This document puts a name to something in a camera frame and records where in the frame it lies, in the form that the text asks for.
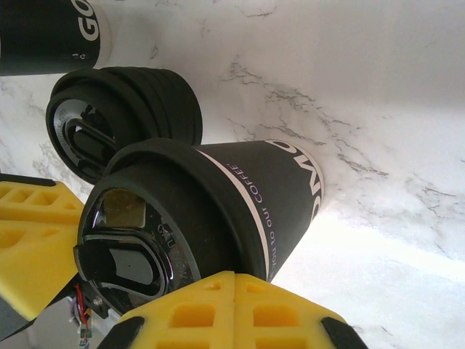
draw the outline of marble table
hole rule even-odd
[[[325,175],[324,209],[273,281],[370,349],[465,348],[465,4],[104,0],[111,65],[184,76],[204,143],[280,139]],[[0,169],[91,186],[44,109],[59,76],[0,79]]]

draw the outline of black paper cup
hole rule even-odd
[[[86,0],[1,0],[0,76],[102,66],[110,55],[106,16]]]
[[[100,269],[98,263],[82,267],[83,261],[91,260],[89,255],[96,252],[89,242],[107,243],[102,226],[95,224],[105,221],[105,213],[99,209],[102,198],[121,189],[144,203],[140,217],[145,217],[145,221],[123,220],[113,228],[122,235],[145,236],[158,244],[158,252],[152,249],[150,262],[145,265],[161,266],[156,274],[164,274],[165,289],[155,286],[152,294],[142,295],[137,291],[141,300],[149,300],[172,291],[166,285],[174,285],[176,279],[178,286],[184,285],[180,284],[179,273],[163,269],[163,265],[173,265],[166,255],[169,249],[161,238],[163,234],[150,228],[147,217],[167,224],[168,240],[176,237],[182,241],[177,246],[184,256],[183,265],[185,261],[189,264],[189,282],[221,270],[271,281],[318,213],[323,199],[323,176],[308,152],[279,140],[190,147],[173,140],[152,139],[130,145],[110,161],[81,217],[76,263],[86,280],[92,280]],[[127,216],[125,207],[133,206],[121,204],[109,212],[123,217]],[[114,270],[121,264],[108,259],[116,266],[112,267]],[[114,285],[95,281],[94,286],[98,292],[106,293],[105,299],[115,308],[115,294],[111,291]]]

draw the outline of black coffee cup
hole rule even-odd
[[[271,281],[322,199],[320,169],[296,145],[146,140],[91,192],[76,264],[119,313],[222,270]]]
[[[102,66],[110,47],[105,15],[86,0],[0,1],[0,76]]]

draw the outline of black rubber pad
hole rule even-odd
[[[57,184],[53,180],[46,180],[44,178],[24,177],[24,176],[17,176],[15,174],[2,174],[2,173],[0,173],[0,182],[24,183],[24,184],[31,184],[31,185],[40,185],[42,187],[54,187]]]
[[[357,332],[335,318],[324,318],[321,323],[336,349],[368,349]]]
[[[144,323],[143,317],[136,316],[116,324],[97,349],[130,349]]]

